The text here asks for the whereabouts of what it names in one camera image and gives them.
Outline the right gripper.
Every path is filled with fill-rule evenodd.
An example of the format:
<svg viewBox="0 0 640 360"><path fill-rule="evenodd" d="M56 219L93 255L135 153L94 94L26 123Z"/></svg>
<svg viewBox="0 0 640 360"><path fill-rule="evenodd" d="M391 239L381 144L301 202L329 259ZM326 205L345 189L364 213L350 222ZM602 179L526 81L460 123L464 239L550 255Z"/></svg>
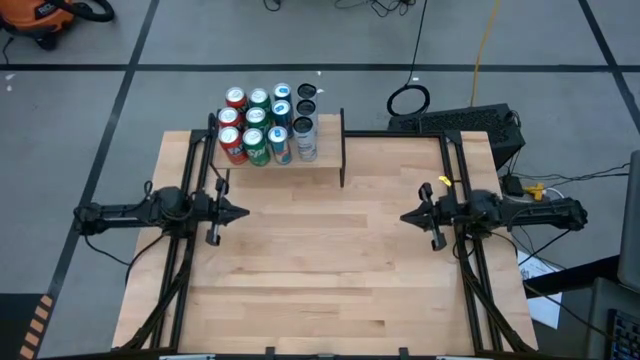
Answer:
<svg viewBox="0 0 640 360"><path fill-rule="evenodd" d="M446 237L440 227L453 224L456 205L450 195L441 196L437 201L433 201L432 196L431 184L423 183L419 188L421 204L416 209L401 215L400 218L402 222L416 226L422 231L430 231L433 236L431 247L434 251L440 251L447 245Z"/></svg>

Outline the grey metal cabinet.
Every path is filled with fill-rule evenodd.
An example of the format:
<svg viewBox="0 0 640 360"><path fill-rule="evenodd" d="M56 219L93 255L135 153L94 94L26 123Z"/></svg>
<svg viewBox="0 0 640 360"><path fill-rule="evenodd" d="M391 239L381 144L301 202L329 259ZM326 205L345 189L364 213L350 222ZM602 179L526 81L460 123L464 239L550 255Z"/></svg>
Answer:
<svg viewBox="0 0 640 360"><path fill-rule="evenodd" d="M617 276L640 293L640 150L630 159Z"/></svg>

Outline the wooden shelf with black legs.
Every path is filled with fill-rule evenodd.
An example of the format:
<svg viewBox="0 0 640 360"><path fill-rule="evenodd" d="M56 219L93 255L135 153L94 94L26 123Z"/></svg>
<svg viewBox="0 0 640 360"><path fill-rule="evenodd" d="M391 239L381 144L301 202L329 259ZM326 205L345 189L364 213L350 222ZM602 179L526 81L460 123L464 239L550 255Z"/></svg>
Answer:
<svg viewBox="0 0 640 360"><path fill-rule="evenodd" d="M345 146L345 121L344 109L338 114L320 114L318 116L319 130L317 137L318 156L312 162L305 162L297 152L294 140L290 141L292 160L287 165L280 165L271 160L265 166L254 166L249 161L242 164L233 164L220 143L216 143L215 155L212 164L217 169L338 169L340 186L345 185L346 173L346 146Z"/></svg>

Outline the green Sprite can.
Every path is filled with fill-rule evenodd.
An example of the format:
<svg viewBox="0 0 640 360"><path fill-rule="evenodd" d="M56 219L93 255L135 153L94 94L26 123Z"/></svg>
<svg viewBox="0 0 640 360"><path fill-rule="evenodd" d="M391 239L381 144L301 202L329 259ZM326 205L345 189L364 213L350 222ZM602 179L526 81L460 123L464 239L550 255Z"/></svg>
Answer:
<svg viewBox="0 0 640 360"><path fill-rule="evenodd" d="M245 117L248 128L258 129L264 136L268 135L272 126L271 116L268 111L261 107L252 107L246 112Z"/></svg>
<svg viewBox="0 0 640 360"><path fill-rule="evenodd" d="M255 166L266 166L270 162L267 142L260 129L249 128L243 134L243 145L249 161Z"/></svg>
<svg viewBox="0 0 640 360"><path fill-rule="evenodd" d="M248 99L251 107L261 108L267 113L271 111L271 97L264 88L253 89Z"/></svg>

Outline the orange black striped mat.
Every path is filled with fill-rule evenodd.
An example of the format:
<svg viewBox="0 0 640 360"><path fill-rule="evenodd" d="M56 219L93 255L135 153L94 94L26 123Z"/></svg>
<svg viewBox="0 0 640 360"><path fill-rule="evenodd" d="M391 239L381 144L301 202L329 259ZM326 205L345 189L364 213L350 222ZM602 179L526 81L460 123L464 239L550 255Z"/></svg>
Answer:
<svg viewBox="0 0 640 360"><path fill-rule="evenodd" d="M42 294L36 297L36 302L33 306L28 307L26 329L19 338L18 360L37 359L52 317L54 305L54 297L50 294Z"/></svg>

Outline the black perforated computer case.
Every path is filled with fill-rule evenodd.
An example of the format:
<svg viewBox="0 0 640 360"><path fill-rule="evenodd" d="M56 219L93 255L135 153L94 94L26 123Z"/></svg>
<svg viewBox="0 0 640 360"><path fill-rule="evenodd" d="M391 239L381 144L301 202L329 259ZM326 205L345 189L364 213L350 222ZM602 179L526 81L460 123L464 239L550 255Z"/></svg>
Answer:
<svg viewBox="0 0 640 360"><path fill-rule="evenodd" d="M447 130L486 132L497 169L526 144L518 114L506 103L395 116L389 120L388 129L418 134Z"/></svg>

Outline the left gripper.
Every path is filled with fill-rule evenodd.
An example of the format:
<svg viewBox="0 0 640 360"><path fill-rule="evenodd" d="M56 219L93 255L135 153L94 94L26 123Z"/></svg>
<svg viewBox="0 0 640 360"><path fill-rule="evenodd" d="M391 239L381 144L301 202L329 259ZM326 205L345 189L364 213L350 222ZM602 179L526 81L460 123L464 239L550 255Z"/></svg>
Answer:
<svg viewBox="0 0 640 360"><path fill-rule="evenodd" d="M248 216L249 210L232 204L226 195L229 183L225 178L218 178L215 184L216 197L208 197L207 208L201 216L202 221L210 221L211 227L206 233L205 242L211 246L219 246L221 242L220 228Z"/></svg>

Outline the white paper sheet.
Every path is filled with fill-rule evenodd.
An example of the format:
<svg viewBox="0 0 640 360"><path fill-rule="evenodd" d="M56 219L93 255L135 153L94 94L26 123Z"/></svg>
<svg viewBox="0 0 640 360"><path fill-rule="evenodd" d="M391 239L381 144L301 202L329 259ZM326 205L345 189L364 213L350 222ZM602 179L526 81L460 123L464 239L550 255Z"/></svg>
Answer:
<svg viewBox="0 0 640 360"><path fill-rule="evenodd" d="M555 273L559 268L550 265L544 260L531 258L523 265L519 266L521 277L523 280L529 280L542 275ZM563 293L550 295L550 299L545 297L536 297L527 300L531 318L554 330L558 329L560 310L559 303L562 301Z"/></svg>

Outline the red Fanta strawberry can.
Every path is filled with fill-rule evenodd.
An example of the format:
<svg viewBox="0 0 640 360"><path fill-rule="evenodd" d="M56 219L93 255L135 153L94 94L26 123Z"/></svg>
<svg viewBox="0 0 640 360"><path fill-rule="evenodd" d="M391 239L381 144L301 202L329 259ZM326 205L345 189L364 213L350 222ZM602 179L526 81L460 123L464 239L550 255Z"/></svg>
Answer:
<svg viewBox="0 0 640 360"><path fill-rule="evenodd" d="M230 87L225 93L225 102L228 107L234 108L239 113L245 113L248 109L248 98L240 87Z"/></svg>
<svg viewBox="0 0 640 360"><path fill-rule="evenodd" d="M232 164L240 165L248 160L248 156L244 150L241 132L236 127L229 126L221 128L218 134L218 140Z"/></svg>
<svg viewBox="0 0 640 360"><path fill-rule="evenodd" d="M233 107L220 109L217 118L221 128L234 127L240 132L244 130L242 115Z"/></svg>

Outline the black power brick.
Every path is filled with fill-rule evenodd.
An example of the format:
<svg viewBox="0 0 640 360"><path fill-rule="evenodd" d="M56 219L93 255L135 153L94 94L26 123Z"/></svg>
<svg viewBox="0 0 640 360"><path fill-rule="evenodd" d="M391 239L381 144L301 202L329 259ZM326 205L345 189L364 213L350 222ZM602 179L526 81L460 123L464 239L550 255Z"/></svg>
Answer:
<svg viewBox="0 0 640 360"><path fill-rule="evenodd" d="M505 174L500 178L500 182L504 194L514 197L524 196L525 192L519 177L512 174Z"/></svg>

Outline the orange shop vacuum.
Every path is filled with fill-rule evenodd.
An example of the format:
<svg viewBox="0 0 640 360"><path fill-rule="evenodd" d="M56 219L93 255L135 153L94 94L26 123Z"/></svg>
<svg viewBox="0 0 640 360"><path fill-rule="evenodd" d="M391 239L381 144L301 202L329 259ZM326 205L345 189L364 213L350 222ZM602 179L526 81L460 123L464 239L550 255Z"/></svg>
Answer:
<svg viewBox="0 0 640 360"><path fill-rule="evenodd" d="M46 51L56 48L57 35L73 21L73 14L47 0L0 0L0 29L30 38Z"/></svg>

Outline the grey desk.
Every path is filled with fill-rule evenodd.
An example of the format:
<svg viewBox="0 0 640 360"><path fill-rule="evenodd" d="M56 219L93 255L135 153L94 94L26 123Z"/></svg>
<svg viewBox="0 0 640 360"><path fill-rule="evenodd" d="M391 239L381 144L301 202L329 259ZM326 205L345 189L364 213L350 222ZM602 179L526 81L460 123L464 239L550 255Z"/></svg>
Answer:
<svg viewBox="0 0 640 360"><path fill-rule="evenodd" d="M640 318L640 293L605 278L597 278L592 287L589 323L594 327L587 333L585 354L588 359L606 360L608 311L617 309Z"/></svg>

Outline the black keyboard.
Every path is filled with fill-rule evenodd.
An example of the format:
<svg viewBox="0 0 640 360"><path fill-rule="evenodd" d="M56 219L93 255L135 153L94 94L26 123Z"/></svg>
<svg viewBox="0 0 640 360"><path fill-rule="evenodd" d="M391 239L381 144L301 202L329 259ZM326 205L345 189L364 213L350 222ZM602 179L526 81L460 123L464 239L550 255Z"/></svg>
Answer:
<svg viewBox="0 0 640 360"><path fill-rule="evenodd" d="M640 318L610 309L607 331L606 360L640 360Z"/></svg>

